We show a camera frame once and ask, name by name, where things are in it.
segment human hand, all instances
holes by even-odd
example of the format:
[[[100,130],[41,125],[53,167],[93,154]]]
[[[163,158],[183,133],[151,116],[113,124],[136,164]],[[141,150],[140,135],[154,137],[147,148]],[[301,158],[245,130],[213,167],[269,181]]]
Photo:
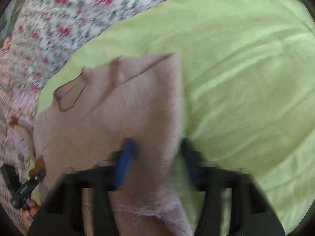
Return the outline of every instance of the human hand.
[[[30,227],[33,221],[33,217],[37,214],[37,212],[39,211],[39,206],[37,205],[37,203],[35,201],[33,201],[32,199],[30,199],[29,201],[29,206],[30,206],[30,210],[23,210],[22,211],[22,217],[24,220],[24,223],[26,224],[26,226]]]

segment light green sheet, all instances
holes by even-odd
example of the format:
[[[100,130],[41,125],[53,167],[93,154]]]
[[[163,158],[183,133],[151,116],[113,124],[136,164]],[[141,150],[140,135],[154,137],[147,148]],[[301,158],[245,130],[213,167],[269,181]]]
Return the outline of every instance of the light green sheet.
[[[295,0],[169,0],[84,45],[42,90],[38,111],[83,67],[178,52],[183,135],[223,168],[252,173],[289,233],[315,197],[314,30]],[[180,157],[171,175],[195,228],[203,200]]]

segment pink floral cloth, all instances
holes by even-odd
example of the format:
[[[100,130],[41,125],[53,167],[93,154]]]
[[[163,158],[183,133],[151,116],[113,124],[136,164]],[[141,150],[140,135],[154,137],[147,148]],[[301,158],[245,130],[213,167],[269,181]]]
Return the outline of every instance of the pink floral cloth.
[[[18,83],[42,88],[83,44],[115,22],[166,0],[26,0],[10,63]]]

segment green blanket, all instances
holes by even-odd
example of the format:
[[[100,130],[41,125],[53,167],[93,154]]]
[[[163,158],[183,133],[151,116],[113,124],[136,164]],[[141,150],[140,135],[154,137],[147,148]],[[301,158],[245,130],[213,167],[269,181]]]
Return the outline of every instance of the green blanket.
[[[42,90],[38,112],[83,67],[121,55],[180,53],[183,135],[208,160],[250,172],[289,233],[315,197],[314,30],[295,0],[169,0],[77,51]],[[171,176],[195,228],[203,199],[182,158]]]

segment plaid fabric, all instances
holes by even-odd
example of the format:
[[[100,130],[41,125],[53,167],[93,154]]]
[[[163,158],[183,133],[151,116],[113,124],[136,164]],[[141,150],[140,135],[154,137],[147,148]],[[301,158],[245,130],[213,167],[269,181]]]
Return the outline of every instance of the plaid fabric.
[[[19,154],[6,141],[7,135],[7,117],[12,109],[11,107],[11,79],[9,77],[9,47],[10,42],[6,40],[4,46],[0,49],[0,167],[3,163],[9,163],[15,166],[20,176],[20,181],[26,181],[27,163],[24,157]],[[7,190],[4,179],[0,173],[0,203],[7,212],[15,226],[26,235],[27,229],[23,222],[21,213],[12,207],[10,203],[11,194]]]

